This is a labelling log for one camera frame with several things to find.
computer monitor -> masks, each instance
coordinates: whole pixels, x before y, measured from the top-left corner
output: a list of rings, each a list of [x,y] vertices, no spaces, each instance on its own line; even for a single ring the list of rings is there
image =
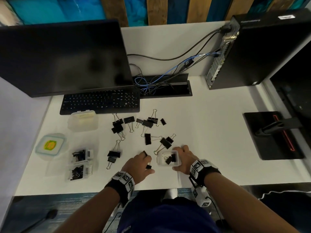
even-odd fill
[[[119,23],[0,28],[0,76],[30,97],[133,87]]]

plastic container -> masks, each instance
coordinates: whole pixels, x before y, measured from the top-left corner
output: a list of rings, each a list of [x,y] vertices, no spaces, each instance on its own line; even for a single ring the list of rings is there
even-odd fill
[[[165,161],[167,157],[170,157],[172,154],[176,155],[176,162],[170,162],[170,164],[167,164]],[[165,166],[165,167],[176,167],[176,166],[181,165],[178,151],[172,150],[172,151],[159,152],[157,155],[157,163],[159,166]]]
[[[98,115],[94,110],[72,113],[68,119],[68,129],[73,132],[97,130]]]
[[[43,136],[36,146],[35,152],[38,154],[58,155],[60,149],[65,142],[64,137]]]
[[[78,176],[77,179],[75,179],[74,173],[72,172],[73,170],[75,170],[75,168],[81,168],[81,170],[83,170],[83,172],[81,172]],[[68,167],[68,180],[69,181],[76,181],[76,180],[82,180],[84,178],[86,178],[87,176],[90,176],[93,174],[93,166],[89,163],[89,162],[83,162],[80,164],[75,164],[75,165],[71,165]]]
[[[85,159],[84,160],[80,160],[77,161],[76,157],[74,157],[72,154],[71,155],[71,160],[70,162],[72,164],[78,164],[78,163],[83,163],[83,162],[87,162],[88,160],[91,160],[94,158],[94,151],[92,149],[88,149],[88,148],[83,148],[83,149],[77,149],[75,152],[81,151],[81,150],[85,150]]]

wrist tracker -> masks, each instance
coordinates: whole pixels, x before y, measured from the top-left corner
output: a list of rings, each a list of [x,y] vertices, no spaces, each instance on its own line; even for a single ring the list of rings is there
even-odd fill
[[[191,181],[194,188],[196,188],[198,185],[204,186],[205,176],[212,172],[218,172],[221,174],[219,169],[211,162],[208,162],[206,159],[196,160],[190,167],[189,180]]]
[[[124,208],[134,192],[135,182],[130,174],[119,171],[111,178],[105,187],[111,187],[118,192],[122,208]]]

left hand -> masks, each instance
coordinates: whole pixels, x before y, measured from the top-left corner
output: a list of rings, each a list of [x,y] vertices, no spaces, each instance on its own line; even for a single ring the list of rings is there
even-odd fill
[[[148,163],[152,160],[151,156],[146,156],[141,152],[134,158],[130,158],[123,166],[121,171],[129,173],[135,182],[135,185],[143,181],[149,174],[155,173],[153,169],[146,169]]]

wooden wall panel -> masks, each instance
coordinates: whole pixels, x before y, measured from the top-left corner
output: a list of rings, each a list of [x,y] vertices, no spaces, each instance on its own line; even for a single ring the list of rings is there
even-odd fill
[[[190,0],[187,23],[206,22],[212,0]]]
[[[233,15],[246,14],[254,0],[232,0],[225,20],[230,20]]]
[[[168,0],[147,0],[149,25],[167,24]]]
[[[295,0],[273,0],[267,11],[287,10]]]
[[[124,0],[101,0],[107,19],[117,19],[121,27],[128,27]]]

